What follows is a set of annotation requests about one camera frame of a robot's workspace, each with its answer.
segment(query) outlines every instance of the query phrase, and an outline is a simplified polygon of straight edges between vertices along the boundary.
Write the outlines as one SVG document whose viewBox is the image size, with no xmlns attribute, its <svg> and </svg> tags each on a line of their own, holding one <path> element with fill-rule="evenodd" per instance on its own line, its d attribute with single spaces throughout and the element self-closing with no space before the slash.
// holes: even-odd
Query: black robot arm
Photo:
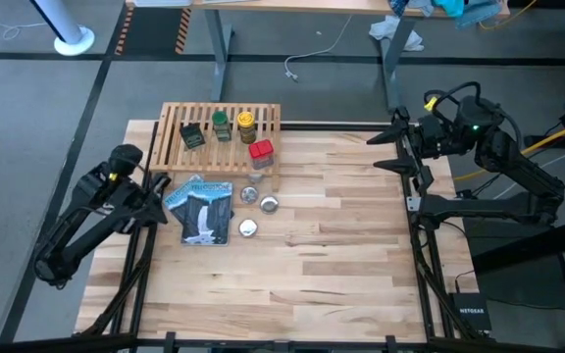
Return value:
<svg viewBox="0 0 565 353">
<path fill-rule="evenodd" d="M 159 195 L 171 180 L 158 175 L 150 189 L 141 188 L 129 178 L 141 158 L 138 148 L 118 146 L 108 162 L 102 162 L 77 182 L 69 206 L 45 234 L 46 240 L 34 258 L 38 278 L 63 288 L 81 260 L 112 233 L 131 233 L 136 222 L 144 226 L 167 222 Z M 101 213 L 105 205 L 113 210 L 72 242 L 90 213 Z"/>
<path fill-rule="evenodd" d="M 498 105 L 480 97 L 478 84 L 470 85 L 477 88 L 476 96 L 467 96 L 461 101 L 451 99 L 458 104 L 454 122 L 441 114 L 440 117 L 428 115 L 420 119 L 417 126 L 411 126 L 406 110 L 398 109 L 392 125 L 370 139 L 368 144 L 402 143 L 408 156 L 379 161 L 374 166 L 413 179 L 420 197 L 410 198 L 408 209 L 414 211 L 418 222 L 428 229 L 437 229 L 442 221 L 450 217 L 501 218 L 521 224 L 552 224 L 563 202 L 565 185 L 522 155 L 516 141 L 499 128 L 504 119 L 510 118 Z M 441 100 L 433 106 L 434 113 Z M 477 165 L 489 172 L 507 175 L 527 192 L 498 200 L 479 200 L 467 194 L 457 199 L 446 199 L 428 194 L 427 189 L 434 179 L 422 160 L 463 155 L 472 149 L 475 149 Z"/>
</svg>

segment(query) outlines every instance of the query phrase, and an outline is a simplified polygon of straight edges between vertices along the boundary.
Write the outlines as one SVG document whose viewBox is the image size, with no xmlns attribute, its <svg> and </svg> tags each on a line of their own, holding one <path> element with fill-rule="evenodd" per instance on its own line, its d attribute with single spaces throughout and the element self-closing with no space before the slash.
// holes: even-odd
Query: floor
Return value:
<svg viewBox="0 0 565 353">
<path fill-rule="evenodd" d="M 74 18 L 91 27 L 97 41 L 92 53 L 104 53 L 122 9 L 122 0 L 67 0 Z M 231 54 L 295 54 L 328 47 L 346 15 L 222 13 L 233 23 Z M 376 16 L 356 16 L 334 55 L 376 56 L 367 31 Z M 34 24 L 41 18 L 29 2 L 0 0 L 1 24 Z M 54 35 L 48 26 L 23 28 L 11 40 L 2 38 L 0 52 L 51 53 Z M 408 57 L 556 58 L 565 59 L 565 11 L 532 9 L 502 30 L 454 29 L 450 21 L 420 21 L 416 30 L 425 50 Z M 191 18 L 185 54 L 211 54 L 203 15 Z M 40 220 L 63 166 L 69 145 L 100 67 L 99 61 L 35 61 L 0 59 L 0 321 L 20 269 L 27 261 Z M 226 101 L 277 102 L 284 120 L 383 122 L 386 120 L 380 67 L 375 64 L 292 63 L 298 83 L 284 76 L 282 63 L 231 63 Z M 120 143 L 131 119 L 156 119 L 165 101 L 207 101 L 210 62 L 113 62 L 92 112 L 72 180 Z M 402 65 L 398 68 L 403 103 L 413 117 L 424 114 L 422 96 L 429 89 L 448 89 L 477 80 L 486 98 L 499 102 L 524 134 L 542 133 L 556 124 L 565 102 L 565 67 L 492 67 Z M 543 164 L 565 151 L 548 151 Z M 475 169 L 472 158 L 451 157 L 455 176 Z M 565 181 L 565 158 L 548 170 Z M 486 180 L 459 182 L 476 187 Z M 493 197 L 509 186 L 501 179 L 486 190 Z M 565 223 L 565 203 L 559 224 Z M 482 236 L 486 227 L 470 234 Z M 497 246 L 502 239 L 473 239 L 473 254 Z M 17 339 L 71 334 L 89 263 L 85 261 L 64 290 L 37 283 Z M 491 298 L 541 306 L 565 306 L 558 266 L 544 260 L 479 277 Z M 515 307 L 489 302 L 499 341 L 565 347 L 562 311 Z"/>
</svg>

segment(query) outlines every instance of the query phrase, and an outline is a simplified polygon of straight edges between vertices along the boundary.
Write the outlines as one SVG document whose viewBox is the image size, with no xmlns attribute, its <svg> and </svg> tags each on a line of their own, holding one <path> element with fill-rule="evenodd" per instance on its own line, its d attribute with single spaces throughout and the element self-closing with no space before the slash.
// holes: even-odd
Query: wooden table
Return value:
<svg viewBox="0 0 565 353">
<path fill-rule="evenodd" d="M 127 4 L 134 6 L 134 0 L 126 0 Z M 209 4 L 203 5 L 202 0 L 194 0 L 193 9 L 204 10 L 206 23 L 208 25 L 213 52 L 215 54 L 215 70 L 213 74 L 213 85 L 211 101 L 222 100 L 224 82 L 226 77 L 226 66 L 228 64 L 229 48 L 231 44 L 232 27 L 222 25 L 220 10 L 253 10 L 253 11 L 282 11 L 282 12 L 315 12 L 333 14 L 356 14 L 356 15 L 393 15 L 388 0 L 255 0 L 247 2 Z M 500 19 L 509 17 L 507 1 L 503 0 L 503 8 L 498 15 Z M 381 41 L 381 57 L 383 64 L 383 79 L 385 85 L 385 99 L 387 107 L 394 111 L 400 106 L 396 84 L 395 69 L 398 60 L 404 51 L 404 46 L 413 31 L 416 20 L 424 18 L 419 9 L 405 9 L 404 16 L 398 23 L 398 27 L 392 40 Z M 444 10 L 437 8 L 432 18 L 447 19 Z"/>
<path fill-rule="evenodd" d="M 125 142 L 146 151 L 153 124 L 130 121 Z M 175 331 L 181 339 L 381 342 L 392 334 L 399 342 L 425 342 L 400 178 L 372 167 L 394 157 L 394 146 L 366 145 L 375 132 L 282 128 L 275 214 L 242 204 L 235 192 L 228 247 L 181 246 L 180 224 L 171 215 L 159 227 L 139 337 Z M 454 195 L 447 159 L 428 162 L 436 179 L 431 192 Z M 178 174 L 170 189 L 187 177 Z M 230 180 L 234 190 L 247 184 L 244 177 Z M 267 194 L 271 181 L 258 187 Z M 237 233 L 246 218 L 259 225 L 251 239 Z M 77 330 L 117 292 L 128 241 L 115 234 L 95 251 Z M 450 289 L 458 274 L 473 269 L 468 242 L 453 227 L 441 227 L 437 242 Z M 462 290 L 477 291 L 474 274 L 459 280 Z M 130 317 L 131 300 L 125 320 Z"/>
</svg>

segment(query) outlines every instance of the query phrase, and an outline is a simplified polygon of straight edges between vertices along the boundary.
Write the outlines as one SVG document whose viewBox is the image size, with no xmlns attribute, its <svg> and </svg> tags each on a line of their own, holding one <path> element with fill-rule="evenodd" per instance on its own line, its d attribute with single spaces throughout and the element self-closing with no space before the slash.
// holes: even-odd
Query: white stand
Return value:
<svg viewBox="0 0 565 353">
<path fill-rule="evenodd" d="M 95 33 L 78 25 L 62 0 L 29 0 L 56 34 L 54 48 L 62 55 L 79 55 L 90 49 Z"/>
<path fill-rule="evenodd" d="M 65 43 L 64 41 L 60 40 L 60 38 L 56 37 L 54 39 L 54 49 L 64 56 L 75 56 L 86 52 L 93 46 L 95 42 L 95 33 L 89 28 L 81 25 L 79 30 L 82 32 L 82 38 L 76 44 L 69 44 Z"/>
</svg>

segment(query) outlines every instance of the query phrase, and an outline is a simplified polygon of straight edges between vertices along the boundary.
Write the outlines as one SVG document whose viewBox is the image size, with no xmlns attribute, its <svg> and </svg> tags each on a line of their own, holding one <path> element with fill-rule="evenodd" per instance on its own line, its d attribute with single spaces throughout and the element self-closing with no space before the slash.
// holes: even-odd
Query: wooden tabletop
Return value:
<svg viewBox="0 0 565 353">
<path fill-rule="evenodd" d="M 126 0 L 134 6 L 134 0 Z M 250 10 L 250 11 L 283 11 L 283 12 L 317 12 L 317 13 L 344 13 L 358 15 L 393 15 L 387 0 L 254 0 L 245 2 L 222 3 L 203 5 L 202 0 L 193 0 L 193 9 L 218 9 L 218 10 Z M 405 9 L 405 16 L 424 17 L 419 9 Z M 509 16 L 507 1 L 503 1 L 503 8 L 499 18 Z M 432 17 L 446 18 L 444 10 L 437 8 Z"/>
<path fill-rule="evenodd" d="M 153 122 L 130 121 L 126 142 L 147 150 Z M 157 233 L 140 337 L 424 342 L 420 297 L 399 176 L 372 167 L 395 156 L 393 145 L 368 146 L 372 132 L 283 131 L 280 208 L 264 215 L 235 190 L 231 241 L 226 247 L 180 245 L 171 215 Z M 431 191 L 454 196 L 446 158 L 429 160 Z M 176 175 L 173 188 L 188 175 Z M 271 180 L 258 185 L 271 192 Z M 259 225 L 242 238 L 238 223 Z M 452 222 L 461 226 L 461 221 Z M 94 253 L 76 330 L 87 328 L 117 292 L 128 246 L 114 234 Z M 437 232 L 445 284 L 473 269 L 468 242 L 457 229 Z M 477 291 L 474 274 L 464 291 Z M 437 334 L 438 304 L 431 292 Z M 129 327 L 131 300 L 124 329 Z"/>
</svg>

